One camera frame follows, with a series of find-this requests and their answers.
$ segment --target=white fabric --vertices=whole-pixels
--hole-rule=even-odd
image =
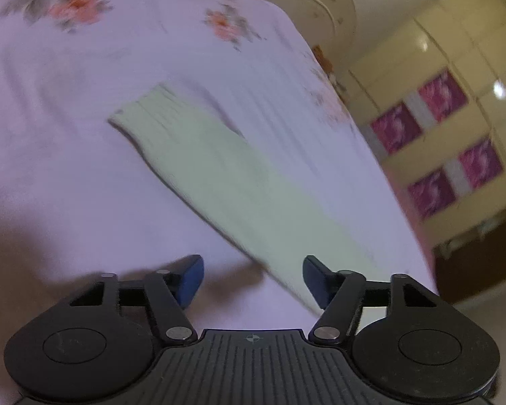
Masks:
[[[359,132],[330,118],[333,99],[282,11],[259,0],[109,3],[75,33],[49,16],[0,16],[0,405],[16,398],[1,356],[8,337],[97,273],[129,277],[201,254],[206,279],[188,313],[198,329],[308,330],[316,319],[107,123],[160,82],[241,133],[387,274],[434,288],[381,169]],[[204,21],[220,3],[259,38],[235,48],[218,37]]]

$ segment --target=bed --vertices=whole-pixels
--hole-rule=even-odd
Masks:
[[[325,15],[336,21],[318,41],[344,50],[352,35],[338,34],[339,9],[318,1],[333,5]],[[350,7],[345,0],[340,10]],[[379,275],[408,273],[435,289],[405,212],[311,45],[265,0],[0,0],[0,405],[17,397],[2,363],[7,339],[102,272],[134,278],[201,254],[206,277],[188,311],[199,330],[308,330],[318,316],[109,124],[157,84],[270,159],[338,220]]]

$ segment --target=green cloth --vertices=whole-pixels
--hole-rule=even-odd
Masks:
[[[370,280],[389,277],[242,137],[168,89],[154,88],[110,121],[176,194],[315,311],[302,279],[307,255]]]

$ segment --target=ceiling light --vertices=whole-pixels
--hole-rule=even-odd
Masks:
[[[500,80],[493,84],[493,93],[497,99],[506,100],[506,87]]]

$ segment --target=metal screw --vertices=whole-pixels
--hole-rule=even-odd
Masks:
[[[339,331],[335,327],[323,326],[318,327],[313,332],[320,340],[333,341],[339,338]]]
[[[165,334],[171,340],[183,341],[193,335],[193,331],[187,327],[176,326],[168,329]]]

